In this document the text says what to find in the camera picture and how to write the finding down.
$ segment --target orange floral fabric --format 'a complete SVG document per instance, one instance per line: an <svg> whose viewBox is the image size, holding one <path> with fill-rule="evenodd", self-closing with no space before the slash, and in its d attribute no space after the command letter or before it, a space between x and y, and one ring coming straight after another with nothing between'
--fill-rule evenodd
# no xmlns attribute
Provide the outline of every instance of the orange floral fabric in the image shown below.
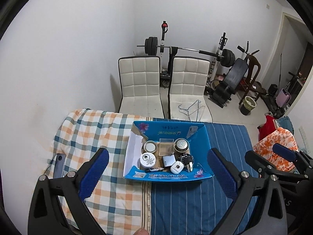
<svg viewBox="0 0 313 235"><path fill-rule="evenodd" d="M291 171L295 167L293 163L288 162L273 152L272 147L275 143L279 143L290 150L298 151L298 146L292 133L282 127L278 127L275 132L256 143L253 146L253 151L274 164L276 169Z"/></svg>

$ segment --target white chair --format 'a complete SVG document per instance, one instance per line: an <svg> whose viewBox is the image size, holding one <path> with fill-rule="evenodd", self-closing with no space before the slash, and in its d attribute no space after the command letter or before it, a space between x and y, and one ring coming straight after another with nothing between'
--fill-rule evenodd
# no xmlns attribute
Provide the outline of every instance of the white chair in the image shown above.
<svg viewBox="0 0 313 235"><path fill-rule="evenodd" d="M209 67L208 60L174 57L168 92L169 118L212 122L211 112L203 96Z"/></svg>
<svg viewBox="0 0 313 235"><path fill-rule="evenodd" d="M160 58L123 57L118 60L122 88L120 113L164 118L160 97Z"/></svg>

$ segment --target red cloth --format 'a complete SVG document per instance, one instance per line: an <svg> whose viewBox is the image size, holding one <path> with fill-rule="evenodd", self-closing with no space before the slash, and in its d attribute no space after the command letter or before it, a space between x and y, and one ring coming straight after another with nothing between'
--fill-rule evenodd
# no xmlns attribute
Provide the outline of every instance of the red cloth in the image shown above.
<svg viewBox="0 0 313 235"><path fill-rule="evenodd" d="M276 130L273 117L266 115L266 123L259 128L259 141Z"/></svg>

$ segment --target blue striped fabric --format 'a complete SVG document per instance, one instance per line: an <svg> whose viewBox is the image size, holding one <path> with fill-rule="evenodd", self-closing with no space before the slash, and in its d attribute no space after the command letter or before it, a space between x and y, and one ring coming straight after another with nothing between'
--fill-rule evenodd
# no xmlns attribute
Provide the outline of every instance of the blue striped fabric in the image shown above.
<svg viewBox="0 0 313 235"><path fill-rule="evenodd" d="M205 123L211 147L216 147L239 171L257 173L245 163L245 153L252 149L244 126ZM220 221L232 200L226 198L216 178L194 183L152 183L151 235L209 234ZM254 197L237 229L244 230L256 203Z"/></svg>

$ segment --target trash can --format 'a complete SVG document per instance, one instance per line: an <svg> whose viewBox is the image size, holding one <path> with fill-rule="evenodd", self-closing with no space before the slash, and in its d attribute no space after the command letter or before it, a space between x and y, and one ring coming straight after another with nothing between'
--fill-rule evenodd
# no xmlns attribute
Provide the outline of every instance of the trash can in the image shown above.
<svg viewBox="0 0 313 235"><path fill-rule="evenodd" d="M253 98L250 96L246 96L242 102L242 106L240 108L240 112L243 115L248 115L251 110L253 110L256 107L256 102Z"/></svg>

